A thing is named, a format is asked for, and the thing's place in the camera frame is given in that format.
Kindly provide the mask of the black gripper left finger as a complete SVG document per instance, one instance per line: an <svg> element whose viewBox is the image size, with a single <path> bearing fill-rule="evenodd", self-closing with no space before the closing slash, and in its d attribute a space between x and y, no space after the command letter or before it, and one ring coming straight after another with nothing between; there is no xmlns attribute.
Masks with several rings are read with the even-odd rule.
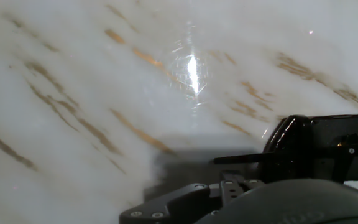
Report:
<svg viewBox="0 0 358 224"><path fill-rule="evenodd" d="M119 224L189 224L221 207L218 184L190 184L122 212Z"/></svg>

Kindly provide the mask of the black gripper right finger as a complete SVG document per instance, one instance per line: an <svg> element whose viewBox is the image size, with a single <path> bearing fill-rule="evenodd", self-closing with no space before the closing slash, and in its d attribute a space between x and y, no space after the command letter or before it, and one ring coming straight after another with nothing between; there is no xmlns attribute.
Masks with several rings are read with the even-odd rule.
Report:
<svg viewBox="0 0 358 224"><path fill-rule="evenodd" d="M239 172L222 172L220 174L219 190L222 205L227 205L252 189L263 186L257 179L245 179Z"/></svg>

